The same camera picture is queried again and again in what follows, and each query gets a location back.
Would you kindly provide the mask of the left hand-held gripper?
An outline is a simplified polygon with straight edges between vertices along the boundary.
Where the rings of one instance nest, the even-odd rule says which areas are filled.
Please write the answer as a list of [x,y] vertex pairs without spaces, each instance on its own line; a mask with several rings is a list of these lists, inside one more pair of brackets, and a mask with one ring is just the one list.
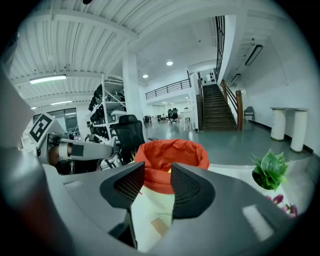
[[91,173],[98,170],[98,160],[113,155],[112,146],[101,143],[83,142],[66,134],[55,117],[42,113],[28,134],[35,145],[35,154],[40,163],[50,165],[48,151],[61,143],[70,143],[71,161],[52,166],[60,175]]

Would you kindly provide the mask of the white shelf rack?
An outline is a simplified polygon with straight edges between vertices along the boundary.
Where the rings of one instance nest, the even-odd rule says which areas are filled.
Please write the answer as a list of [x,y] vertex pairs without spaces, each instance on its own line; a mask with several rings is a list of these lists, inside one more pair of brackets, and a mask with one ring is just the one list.
[[114,137],[115,124],[127,114],[123,79],[116,75],[104,78],[95,89],[88,110],[90,132],[106,140]]

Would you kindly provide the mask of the black stairwell railing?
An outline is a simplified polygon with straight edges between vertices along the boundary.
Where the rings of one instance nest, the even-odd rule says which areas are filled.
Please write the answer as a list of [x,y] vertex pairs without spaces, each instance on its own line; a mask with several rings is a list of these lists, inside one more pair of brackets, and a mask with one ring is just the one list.
[[216,16],[215,17],[216,24],[216,35],[217,35],[217,59],[216,59],[216,75],[219,77],[222,61],[223,61],[223,53],[224,53],[224,45],[225,45],[225,16]]

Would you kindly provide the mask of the cream bucket with orange liner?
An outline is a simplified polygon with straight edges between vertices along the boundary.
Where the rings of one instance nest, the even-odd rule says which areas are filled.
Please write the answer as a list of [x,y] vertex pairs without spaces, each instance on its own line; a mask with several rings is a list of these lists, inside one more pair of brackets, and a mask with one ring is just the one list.
[[169,224],[172,218],[174,191],[171,186],[172,163],[181,163],[201,169],[209,169],[207,151],[191,140],[162,139],[139,146],[134,161],[144,162],[142,194],[150,201],[158,218]]

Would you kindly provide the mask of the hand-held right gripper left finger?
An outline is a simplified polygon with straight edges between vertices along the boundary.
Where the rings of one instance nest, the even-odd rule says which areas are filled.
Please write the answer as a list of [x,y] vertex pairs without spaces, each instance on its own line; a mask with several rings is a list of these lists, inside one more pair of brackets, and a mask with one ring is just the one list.
[[122,243],[137,248],[131,206],[144,184],[145,163],[65,175],[62,182],[75,204],[94,224]]

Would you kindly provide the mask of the black mesh office chair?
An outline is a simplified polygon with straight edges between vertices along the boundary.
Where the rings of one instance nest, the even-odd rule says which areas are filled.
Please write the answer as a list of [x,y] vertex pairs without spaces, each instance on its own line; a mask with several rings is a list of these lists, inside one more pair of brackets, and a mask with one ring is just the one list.
[[145,143],[143,136],[143,123],[133,114],[122,115],[114,125],[116,136],[120,142],[120,156],[123,163],[131,163],[131,151],[138,152],[139,147]]

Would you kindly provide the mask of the person's left hand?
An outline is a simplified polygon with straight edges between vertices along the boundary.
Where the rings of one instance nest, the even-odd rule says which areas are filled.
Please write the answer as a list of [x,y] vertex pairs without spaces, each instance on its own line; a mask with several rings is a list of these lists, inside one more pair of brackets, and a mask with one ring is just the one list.
[[51,166],[56,166],[58,163],[65,164],[71,162],[72,146],[72,143],[63,142],[49,149],[48,163]]

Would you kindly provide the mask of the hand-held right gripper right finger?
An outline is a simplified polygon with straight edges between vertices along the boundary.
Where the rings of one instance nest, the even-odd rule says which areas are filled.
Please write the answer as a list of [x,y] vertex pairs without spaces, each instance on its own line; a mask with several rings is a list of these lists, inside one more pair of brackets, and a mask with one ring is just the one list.
[[172,222],[150,250],[154,256],[265,256],[293,220],[246,182],[173,163]]

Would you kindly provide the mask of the large green succulent plant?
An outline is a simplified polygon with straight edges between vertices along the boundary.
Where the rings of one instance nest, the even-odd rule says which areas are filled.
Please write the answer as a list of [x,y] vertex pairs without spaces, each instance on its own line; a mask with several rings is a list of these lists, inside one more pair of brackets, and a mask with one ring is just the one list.
[[275,154],[269,149],[264,157],[259,158],[253,155],[251,160],[255,164],[252,178],[259,187],[268,191],[276,191],[281,183],[287,181],[288,165],[285,162],[284,152]]

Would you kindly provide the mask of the white square column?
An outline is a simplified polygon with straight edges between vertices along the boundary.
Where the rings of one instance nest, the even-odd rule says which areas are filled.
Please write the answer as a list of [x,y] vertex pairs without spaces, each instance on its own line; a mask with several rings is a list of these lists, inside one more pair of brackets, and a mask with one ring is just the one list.
[[126,112],[143,121],[136,55],[127,50],[123,54],[122,72]]

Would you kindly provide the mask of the white cylindrical pillar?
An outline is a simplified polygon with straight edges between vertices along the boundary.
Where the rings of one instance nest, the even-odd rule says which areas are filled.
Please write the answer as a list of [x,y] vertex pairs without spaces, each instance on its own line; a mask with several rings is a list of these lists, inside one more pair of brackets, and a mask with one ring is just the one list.
[[294,111],[293,133],[290,148],[296,153],[303,150],[305,135],[307,131],[308,111],[297,109]]
[[276,141],[282,141],[285,136],[285,128],[286,128],[286,110],[273,108],[271,138]]

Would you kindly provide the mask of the wooden staircase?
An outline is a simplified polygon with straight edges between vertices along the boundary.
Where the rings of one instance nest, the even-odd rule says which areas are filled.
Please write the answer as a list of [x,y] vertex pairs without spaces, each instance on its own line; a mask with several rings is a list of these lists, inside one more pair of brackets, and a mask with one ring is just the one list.
[[203,85],[199,79],[198,127],[200,131],[243,131],[244,109],[240,90],[235,93],[221,82]]

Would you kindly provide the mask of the black balcony railing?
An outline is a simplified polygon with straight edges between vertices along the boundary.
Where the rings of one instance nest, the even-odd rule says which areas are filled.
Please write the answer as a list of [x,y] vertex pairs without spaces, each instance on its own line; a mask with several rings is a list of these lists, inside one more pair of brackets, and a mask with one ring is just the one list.
[[169,94],[179,90],[184,90],[190,87],[191,87],[190,79],[180,80],[145,93],[145,99],[150,100],[165,94]]

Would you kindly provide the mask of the white curved counter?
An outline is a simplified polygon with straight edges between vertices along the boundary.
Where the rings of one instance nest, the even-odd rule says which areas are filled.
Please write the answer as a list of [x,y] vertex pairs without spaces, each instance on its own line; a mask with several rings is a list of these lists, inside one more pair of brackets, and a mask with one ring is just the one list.
[[292,111],[302,111],[307,112],[309,108],[294,108],[294,107],[270,107],[272,110],[292,110]]

